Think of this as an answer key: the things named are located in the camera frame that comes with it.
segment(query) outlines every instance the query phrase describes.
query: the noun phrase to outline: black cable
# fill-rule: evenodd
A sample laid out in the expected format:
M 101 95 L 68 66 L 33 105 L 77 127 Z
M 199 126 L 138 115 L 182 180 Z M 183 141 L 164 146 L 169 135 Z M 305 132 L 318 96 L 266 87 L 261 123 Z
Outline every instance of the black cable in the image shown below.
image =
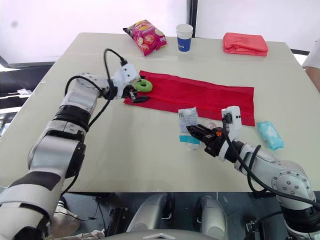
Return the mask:
M 98 114 L 94 117 L 94 119 L 91 120 L 91 122 L 88 125 L 89 128 L 92 126 L 92 124 L 95 123 L 95 121 L 100 117 L 100 115 L 104 112 L 104 110 L 106 110 L 106 108 L 108 107 L 110 102 L 111 102 L 111 100 L 108 100 L 105 103 L 105 105 L 101 108 L 101 110 L 98 112 Z
M 264 221 L 264 220 L 266 220 L 268 218 L 271 218 L 271 217 L 273 217 L 275 215 L 279 215 L 279 214 L 282 214 L 282 211 L 275 211 L 275 212 L 273 212 L 273 213 L 271 213 L 269 215 L 266 215 L 266 216 L 260 218 L 258 221 L 256 221 L 256 223 L 260 224 L 262 221 Z
M 70 216 L 70 217 L 72 217 L 72 218 L 74 218 L 74 219 L 77 219 L 77 220 L 83 221 L 83 222 L 91 220 L 91 219 L 89 219 L 89 218 L 86 219 L 86 220 L 84 220 L 84 219 L 78 218 L 78 217 L 76 217 L 76 216 L 72 216 L 71 214 L 68 214 L 68 213 L 65 213 L 65 212 L 62 212 L 62 211 L 55 211 L 54 213 L 56 213 L 56 214 L 64 214 L 64 215 Z
M 119 58 L 120 58 L 120 61 L 123 63 L 125 62 L 125 59 L 120 56 L 117 52 L 115 52 L 114 50 L 110 49 L 110 48 L 106 48 L 103 52 L 103 63 L 104 63 L 104 67 L 105 67 L 105 70 L 106 70 L 106 74 L 108 76 L 108 79 L 111 79 L 110 78 L 110 73 L 109 73 L 109 69 L 108 69 L 108 65 L 107 65 L 107 52 L 112 52 L 113 54 L 117 55 Z
M 69 186 L 67 186 L 67 188 L 60 194 L 60 197 L 62 197 L 66 192 L 69 191 L 69 189 L 75 184 L 77 178 L 79 176 L 79 173 L 77 175 L 74 176 L 72 182 L 69 184 Z
M 73 80 L 75 80 L 75 79 L 83 79 L 83 80 L 91 83 L 91 84 L 100 92 L 101 95 L 104 94 L 104 91 L 103 91 L 101 88 L 99 88 L 99 87 L 97 86 L 97 84 L 95 84 L 93 81 L 91 81 L 90 79 L 88 79 L 88 78 L 86 78 L 86 77 L 84 77 L 84 76 L 79 76 L 79 75 L 77 75 L 77 76 L 71 77 L 71 78 L 68 80 L 68 82 L 66 83 L 65 89 L 64 89 L 64 95 L 67 95 L 69 85 L 70 85 L 70 83 L 71 83 Z
M 252 156 L 251 156 L 251 160 L 250 160 L 250 163 L 249 163 L 249 169 L 251 170 L 253 165 L 254 165 L 254 162 L 255 162 L 255 159 L 256 159 L 256 156 L 257 156 L 257 153 L 259 151 L 259 149 L 261 148 L 261 145 L 258 145 L 256 146 Z M 253 186 L 252 182 L 251 182 L 251 177 L 249 174 L 246 175 L 246 179 L 247 179 L 247 182 L 248 182 L 248 185 L 251 189 L 251 191 L 254 193 L 254 194 L 262 194 L 262 193 L 265 193 L 267 191 L 267 189 L 262 189 L 260 191 L 256 190 L 255 187 Z
M 260 223 L 262 223 L 262 221 L 264 221 L 264 220 L 266 220 L 266 219 L 268 219 L 268 218 L 271 218 L 271 217 L 273 217 L 273 216 L 275 216 L 275 215 L 279 215 L 279 214 L 282 214 L 282 211 L 276 211 L 276 212 L 273 212 L 273 213 L 271 213 L 271 214 L 268 214 L 268 215 L 260 218 L 259 220 L 257 220 L 256 223 L 254 223 L 254 224 L 255 224 L 256 226 L 258 226 Z M 251 237 L 251 235 L 252 235 L 254 232 L 255 232 L 255 229 L 252 228 L 252 229 L 249 231 L 248 235 L 247 235 L 243 240 L 248 240 L 249 237 Z
M 77 219 L 79 221 L 85 222 L 85 221 L 88 221 L 88 220 L 96 220 L 97 218 L 95 218 L 95 216 L 97 215 L 97 212 L 98 212 L 98 204 L 96 204 L 96 209 L 95 209 L 94 215 L 93 216 L 89 216 L 88 219 L 86 219 L 86 220 L 78 218 L 76 216 L 73 216 L 71 214 L 68 214 L 68 213 L 65 213 L 65 212 L 62 212 L 62 211 L 55 211 L 54 213 L 56 213 L 56 214 L 64 214 L 64 215 L 70 216 L 70 217 L 72 217 L 74 219 Z
M 106 234 L 106 231 L 107 231 L 106 222 L 105 222 L 104 214 L 103 214 L 103 212 L 101 210 L 101 207 L 100 207 L 99 199 L 97 199 L 96 202 L 98 204 L 98 207 L 99 207 L 99 210 L 100 210 L 100 213 L 101 213 L 101 217 L 102 217 L 102 221 L 103 221 L 103 227 L 104 227 L 104 234 Z
M 234 145 L 231 143 L 230 138 L 228 136 L 228 132 L 227 132 L 227 120 L 225 118 L 222 119 L 222 123 L 223 123 L 223 133 L 225 136 L 225 139 L 232 151 L 232 153 L 234 154 L 234 156 L 236 157 L 236 159 L 239 161 L 239 163 L 241 164 L 241 166 L 246 170 L 247 174 L 250 175 L 251 178 L 253 178 L 253 180 L 258 183 L 260 186 L 262 186 L 263 188 L 265 188 L 266 190 L 268 190 L 271 193 L 274 193 L 280 197 L 283 198 L 287 198 L 287 199 L 292 199 L 292 200 L 296 200 L 296 201 L 300 201 L 306 204 L 310 204 L 314 207 L 316 207 L 318 210 L 320 210 L 320 204 L 312 201 L 310 199 L 306 199 L 304 197 L 300 197 L 300 196 L 293 196 L 290 194 L 286 194 L 283 192 L 280 192 L 278 190 L 274 190 L 272 187 L 269 187 L 268 185 L 266 185 L 264 182 L 262 182 L 251 170 L 250 168 L 246 165 L 246 163 L 242 160 L 242 158 L 240 157 L 240 155 L 238 154 L 237 150 L 235 149 Z
M 107 65 L 107 52 L 112 52 L 113 54 L 115 54 L 116 56 L 118 56 L 120 58 L 121 61 L 121 65 L 125 65 L 126 63 L 128 63 L 122 56 L 120 56 L 116 51 L 110 49 L 110 48 L 106 48 L 103 51 L 103 62 L 104 62 L 104 67 L 105 67 L 105 71 L 106 71 L 106 75 L 108 77 L 108 82 L 111 81 L 111 77 L 110 77 L 110 73 L 109 73 L 109 69 L 108 69 L 108 65 Z M 109 96 L 112 96 L 113 93 L 113 88 L 112 86 L 109 86 Z M 95 121 L 100 117 L 100 115 L 106 110 L 106 108 L 108 107 L 109 103 L 110 103 L 110 99 L 105 103 L 105 105 L 103 106 L 103 108 L 98 112 L 98 114 L 94 117 L 94 119 L 92 119 L 92 121 L 89 123 L 89 128 L 92 126 L 92 124 L 95 123 Z

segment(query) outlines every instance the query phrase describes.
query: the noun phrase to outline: folded pink towel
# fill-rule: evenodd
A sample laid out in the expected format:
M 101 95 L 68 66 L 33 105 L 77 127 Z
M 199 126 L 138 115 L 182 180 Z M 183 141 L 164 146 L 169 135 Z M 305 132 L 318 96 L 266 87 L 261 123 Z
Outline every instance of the folded pink towel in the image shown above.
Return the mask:
M 267 56 L 268 46 L 261 35 L 227 32 L 223 37 L 223 51 L 227 54 Z

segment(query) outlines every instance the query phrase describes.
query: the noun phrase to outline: person's arm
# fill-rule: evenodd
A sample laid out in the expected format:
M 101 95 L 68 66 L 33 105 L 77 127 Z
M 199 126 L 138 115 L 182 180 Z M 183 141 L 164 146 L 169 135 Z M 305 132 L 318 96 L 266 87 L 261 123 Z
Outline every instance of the person's arm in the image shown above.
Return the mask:
M 313 66 L 307 66 L 305 72 L 308 74 L 316 89 L 320 92 L 320 69 Z
M 302 67 L 320 92 L 320 38 L 315 42 Z

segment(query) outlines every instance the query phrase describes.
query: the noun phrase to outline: table surface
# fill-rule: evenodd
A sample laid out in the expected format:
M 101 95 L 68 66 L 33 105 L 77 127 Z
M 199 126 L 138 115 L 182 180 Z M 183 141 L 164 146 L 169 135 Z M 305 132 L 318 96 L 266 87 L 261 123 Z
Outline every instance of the table surface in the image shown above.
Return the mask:
M 144 57 L 127 35 L 81 33 L 53 65 L 0 138 L 0 186 L 27 173 L 27 156 L 64 97 L 68 79 L 79 72 L 105 75 L 103 50 L 111 48 L 137 70 L 164 73 L 227 86 L 254 87 L 256 123 L 271 121 L 285 148 L 270 151 L 299 163 L 312 188 L 320 190 L 320 94 L 283 42 L 268 42 L 267 57 L 227 54 L 222 40 L 193 38 L 190 52 L 179 52 L 175 37 Z M 112 73 L 119 61 L 108 55 Z M 104 99 L 99 99 L 97 113 Z M 200 118 L 199 122 L 221 121 Z M 178 115 L 114 100 L 86 136 L 85 159 L 74 192 L 247 192 L 244 175 L 232 163 L 179 142 Z M 262 144 L 255 127 L 238 139 Z

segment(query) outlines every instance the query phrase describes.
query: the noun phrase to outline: light blue package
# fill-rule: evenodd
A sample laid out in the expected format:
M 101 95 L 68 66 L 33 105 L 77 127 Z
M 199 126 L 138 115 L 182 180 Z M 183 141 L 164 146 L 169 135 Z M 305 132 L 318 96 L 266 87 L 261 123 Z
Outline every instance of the light blue package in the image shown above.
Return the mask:
M 179 139 L 181 143 L 200 144 L 200 140 L 196 139 L 193 136 L 179 135 Z
M 284 141 L 270 121 L 259 122 L 257 128 L 269 149 L 276 150 L 285 146 Z

